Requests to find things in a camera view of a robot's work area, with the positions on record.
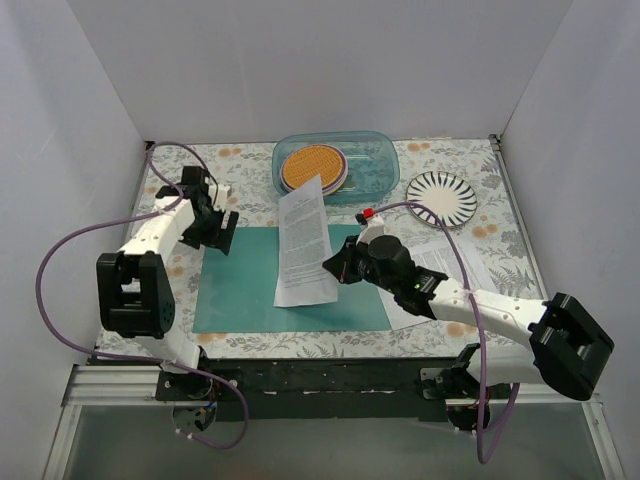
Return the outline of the printed paper sheet top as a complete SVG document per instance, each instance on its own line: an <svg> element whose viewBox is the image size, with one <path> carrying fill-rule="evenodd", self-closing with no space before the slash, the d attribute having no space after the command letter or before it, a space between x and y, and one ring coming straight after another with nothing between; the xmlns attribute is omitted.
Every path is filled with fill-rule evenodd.
<svg viewBox="0 0 640 480"><path fill-rule="evenodd" d="M293 308L336 302L337 282L323 268L332 250L319 176L280 198L278 229L274 305Z"/></svg>

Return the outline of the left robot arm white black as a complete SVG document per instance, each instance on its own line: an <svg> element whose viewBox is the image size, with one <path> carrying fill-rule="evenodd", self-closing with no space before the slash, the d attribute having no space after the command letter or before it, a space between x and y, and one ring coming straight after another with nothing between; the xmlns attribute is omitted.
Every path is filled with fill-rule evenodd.
<svg viewBox="0 0 640 480"><path fill-rule="evenodd" d="M213 377L198 366L200 347L173 326L176 304L166 264L179 243L230 252L239 214L226 211L229 195L230 188L215 184L204 168L185 167L177 186L157 192L155 216L119 251L101 254L96 263L103 328L135 340L171 372L187 366L178 387L193 400L211 392Z"/></svg>

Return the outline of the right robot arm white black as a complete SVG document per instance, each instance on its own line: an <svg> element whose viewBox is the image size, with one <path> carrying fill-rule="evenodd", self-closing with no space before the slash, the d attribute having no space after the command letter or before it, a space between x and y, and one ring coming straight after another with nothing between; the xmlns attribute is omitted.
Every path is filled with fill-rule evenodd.
<svg viewBox="0 0 640 480"><path fill-rule="evenodd" d="M446 274L417 265L391 235L368 243L350 236L323 267L341 284L366 281L381 288L413 316L474 325L529 355L527 365L500 357L487 371L475 362L457 367L452 383L464 397L479 395L488 384L544 383L586 401L614 350L611 337L575 297L557 293L550 300L527 300L470 292Z"/></svg>

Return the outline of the teal plastic folder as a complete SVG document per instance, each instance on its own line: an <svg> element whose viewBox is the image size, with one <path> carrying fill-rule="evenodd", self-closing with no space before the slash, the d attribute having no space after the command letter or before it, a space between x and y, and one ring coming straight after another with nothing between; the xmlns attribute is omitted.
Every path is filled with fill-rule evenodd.
<svg viewBox="0 0 640 480"><path fill-rule="evenodd" d="M205 250L192 331L279 333L388 331L378 290L360 282L339 289L335 303L278 308L276 227L241 227L228 256Z"/></svg>

